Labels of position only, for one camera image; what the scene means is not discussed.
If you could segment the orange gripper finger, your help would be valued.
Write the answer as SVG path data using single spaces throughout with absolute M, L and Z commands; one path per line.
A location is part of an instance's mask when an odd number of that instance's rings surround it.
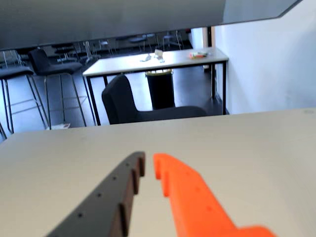
M 201 175 L 168 154 L 154 154 L 155 176 L 169 199 L 179 237 L 272 237 L 262 226 L 237 227 Z

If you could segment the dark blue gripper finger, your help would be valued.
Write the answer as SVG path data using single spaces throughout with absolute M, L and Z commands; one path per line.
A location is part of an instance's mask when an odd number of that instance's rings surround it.
M 145 153 L 130 154 L 48 236 L 128 236 L 133 198 L 144 175 Z

